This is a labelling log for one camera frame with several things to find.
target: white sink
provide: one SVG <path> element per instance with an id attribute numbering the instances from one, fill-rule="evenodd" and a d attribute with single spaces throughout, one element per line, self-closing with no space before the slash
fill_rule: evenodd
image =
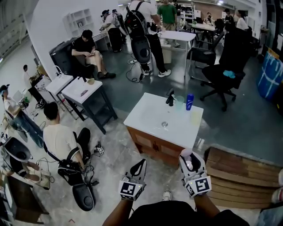
<path id="1" fill-rule="evenodd" d="M 144 93 L 124 124 L 184 148 L 193 148 L 199 131 L 203 109 L 186 110 L 170 107 L 166 98 Z"/>

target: wooden cabinet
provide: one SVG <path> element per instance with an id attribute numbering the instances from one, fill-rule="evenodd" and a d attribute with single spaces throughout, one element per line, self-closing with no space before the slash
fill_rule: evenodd
<path id="1" fill-rule="evenodd" d="M 184 149 L 183 147 L 131 127 L 127 127 L 127 129 L 140 153 L 144 152 L 153 158 L 161 159 L 167 164 L 178 167 L 178 157 Z"/>

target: bathroom vanity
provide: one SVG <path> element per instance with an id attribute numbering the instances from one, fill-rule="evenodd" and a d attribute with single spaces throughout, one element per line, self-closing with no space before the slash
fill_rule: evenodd
<path id="1" fill-rule="evenodd" d="M 124 124 L 140 153 L 178 166 L 181 151 L 192 149 L 197 137 L 203 109 L 192 106 L 186 110 L 170 107 L 166 98 L 144 93 Z"/>

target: black faucet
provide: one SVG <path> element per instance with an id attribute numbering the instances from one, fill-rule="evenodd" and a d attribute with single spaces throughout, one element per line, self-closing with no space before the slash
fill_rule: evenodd
<path id="1" fill-rule="evenodd" d="M 174 98 L 173 98 L 172 95 L 174 95 L 174 90 L 171 88 L 171 89 L 167 92 L 166 95 L 169 96 L 169 97 L 167 98 L 167 100 L 166 100 L 166 104 L 168 104 L 170 107 L 172 107 L 172 106 L 173 106 L 173 101 L 174 101 Z"/>

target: dark green floor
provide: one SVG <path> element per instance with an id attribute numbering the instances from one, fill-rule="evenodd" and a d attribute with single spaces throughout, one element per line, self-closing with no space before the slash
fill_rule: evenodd
<path id="1" fill-rule="evenodd" d="M 172 70 L 170 76 L 159 78 L 155 68 L 155 75 L 145 77 L 140 83 L 130 82 L 126 72 L 132 66 L 127 63 L 131 56 L 125 54 L 130 51 L 127 49 L 129 46 L 124 45 L 121 53 L 103 53 L 108 71 L 117 74 L 115 79 L 103 81 L 115 108 L 129 113 L 145 92 L 164 97 L 170 88 L 174 88 L 175 95 L 184 97 L 193 93 L 194 105 L 204 109 L 198 133 L 200 138 L 283 165 L 283 118 L 271 103 L 258 94 L 256 79 L 260 64 L 256 58 L 250 58 L 246 64 L 246 76 L 240 88 L 232 90 L 237 95 L 236 101 L 231 102 L 231 97 L 226 96 L 228 109 L 222 112 L 221 99 L 217 94 L 207 97 L 204 102 L 199 100 L 201 95 L 212 88 L 202 87 L 199 81 L 189 80 L 188 73 L 184 81 L 185 56 L 179 52 L 173 52 L 172 63 L 165 65 Z M 138 78 L 140 73 L 139 65 L 135 64 L 128 76 Z M 204 78 L 199 69 L 193 68 L 192 74 Z"/>

